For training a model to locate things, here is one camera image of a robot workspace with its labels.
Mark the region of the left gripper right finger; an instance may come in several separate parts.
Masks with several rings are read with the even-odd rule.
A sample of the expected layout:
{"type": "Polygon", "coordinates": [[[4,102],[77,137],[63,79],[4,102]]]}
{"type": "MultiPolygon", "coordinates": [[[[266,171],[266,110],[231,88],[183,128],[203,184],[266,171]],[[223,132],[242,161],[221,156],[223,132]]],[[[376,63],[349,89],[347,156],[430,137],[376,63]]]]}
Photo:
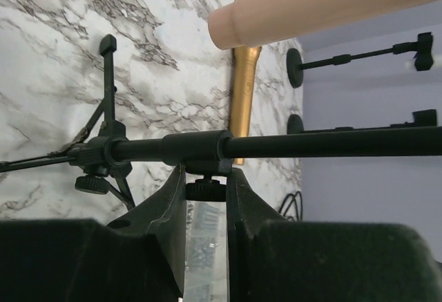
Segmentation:
{"type": "Polygon", "coordinates": [[[294,222],[227,179],[230,301],[440,301],[441,269],[405,225],[294,222]]]}

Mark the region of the black tripod mic stand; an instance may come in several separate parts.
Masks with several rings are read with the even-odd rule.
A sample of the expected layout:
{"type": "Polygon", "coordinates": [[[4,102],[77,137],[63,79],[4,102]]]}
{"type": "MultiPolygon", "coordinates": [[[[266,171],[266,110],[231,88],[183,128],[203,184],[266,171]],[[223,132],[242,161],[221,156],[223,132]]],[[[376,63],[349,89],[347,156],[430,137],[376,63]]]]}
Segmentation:
{"type": "Polygon", "coordinates": [[[113,55],[117,40],[106,35],[99,44],[104,60],[104,97],[77,137],[58,151],[36,158],[2,162],[10,172],[52,164],[79,167],[75,188],[90,194],[113,194],[127,209],[135,202],[127,183],[133,162],[183,164],[198,180],[186,186],[188,200],[222,202],[226,188],[219,177],[231,173],[236,158],[344,158],[439,156],[441,127],[435,110],[414,113],[412,122],[385,127],[349,127],[290,131],[287,135],[236,138],[230,131],[166,135],[160,139],[129,140],[115,117],[113,55]]]}

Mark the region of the pink microphone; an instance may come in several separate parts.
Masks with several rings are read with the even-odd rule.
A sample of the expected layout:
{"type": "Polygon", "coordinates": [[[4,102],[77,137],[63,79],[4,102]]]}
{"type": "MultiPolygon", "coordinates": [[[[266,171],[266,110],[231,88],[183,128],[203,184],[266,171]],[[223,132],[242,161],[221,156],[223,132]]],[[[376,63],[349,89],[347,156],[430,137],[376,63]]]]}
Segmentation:
{"type": "Polygon", "coordinates": [[[256,47],[438,0],[234,0],[209,15],[221,50],[256,47]]]}

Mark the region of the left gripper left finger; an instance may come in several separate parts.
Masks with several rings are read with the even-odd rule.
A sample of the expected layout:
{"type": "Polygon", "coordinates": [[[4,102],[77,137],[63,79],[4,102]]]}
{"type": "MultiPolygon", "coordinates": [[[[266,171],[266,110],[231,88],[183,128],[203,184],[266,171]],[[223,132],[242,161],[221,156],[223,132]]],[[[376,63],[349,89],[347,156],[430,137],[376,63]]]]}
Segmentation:
{"type": "Polygon", "coordinates": [[[185,172],[107,225],[1,222],[2,301],[177,301],[184,294],[185,172]]]}

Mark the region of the gold microphone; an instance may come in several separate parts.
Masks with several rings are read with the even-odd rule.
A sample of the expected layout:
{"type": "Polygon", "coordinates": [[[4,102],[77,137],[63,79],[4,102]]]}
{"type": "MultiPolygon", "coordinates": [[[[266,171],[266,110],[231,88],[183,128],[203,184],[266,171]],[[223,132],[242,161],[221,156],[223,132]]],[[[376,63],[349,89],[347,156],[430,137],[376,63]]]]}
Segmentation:
{"type": "Polygon", "coordinates": [[[256,65],[262,47],[241,46],[233,50],[234,80],[229,129],[235,138],[249,136],[256,65]]]}

